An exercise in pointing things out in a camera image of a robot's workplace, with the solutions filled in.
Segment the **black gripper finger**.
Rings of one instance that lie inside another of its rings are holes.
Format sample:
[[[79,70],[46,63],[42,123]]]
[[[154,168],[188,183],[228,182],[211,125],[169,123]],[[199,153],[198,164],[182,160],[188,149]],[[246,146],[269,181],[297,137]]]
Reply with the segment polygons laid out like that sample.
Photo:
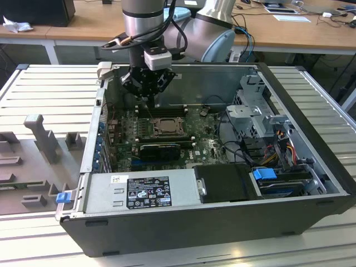
[[[145,95],[142,84],[138,83],[130,73],[120,77],[122,87],[132,94],[143,107],[149,107],[149,98]]]
[[[153,71],[152,75],[150,107],[155,107],[156,96],[165,91],[176,73],[173,71]]]

